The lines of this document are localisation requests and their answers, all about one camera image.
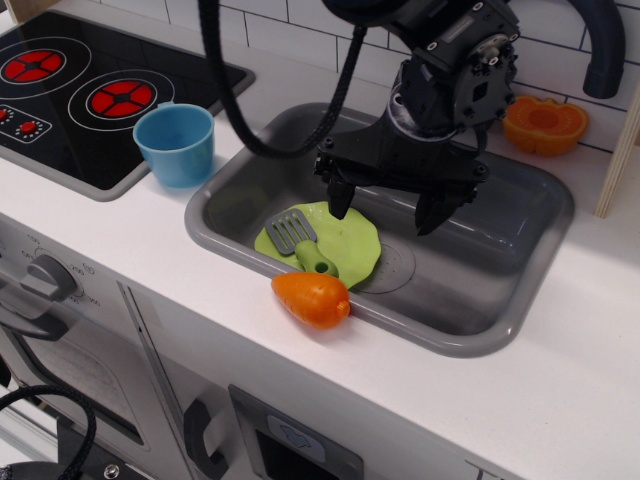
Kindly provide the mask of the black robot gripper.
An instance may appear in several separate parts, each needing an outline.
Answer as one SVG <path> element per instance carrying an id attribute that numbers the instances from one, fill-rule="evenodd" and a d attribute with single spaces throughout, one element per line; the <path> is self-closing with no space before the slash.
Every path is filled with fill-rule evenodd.
<path id="1" fill-rule="evenodd" d="M 355 187 L 379 186 L 418 195 L 415 226 L 428 235 L 473 201 L 489 178 L 480 152 L 460 147 L 451 91 L 416 60 L 401 64 L 384 113 L 359 130 L 334 133 L 318 145 L 314 173 L 328 184 L 332 216 L 343 219 Z"/>

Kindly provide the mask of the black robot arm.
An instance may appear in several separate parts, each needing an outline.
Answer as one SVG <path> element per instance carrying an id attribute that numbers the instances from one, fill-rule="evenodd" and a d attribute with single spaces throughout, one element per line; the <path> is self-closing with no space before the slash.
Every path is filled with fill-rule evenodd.
<path id="1" fill-rule="evenodd" d="M 358 187 L 414 193 L 426 235 L 472 202 L 489 177 L 479 161 L 491 124 L 515 97 L 518 19 L 504 1 L 328 1 L 337 17 L 382 27 L 410 50 L 384 113 L 373 124 L 328 135 L 315 174 L 330 213 L 343 218 Z"/>

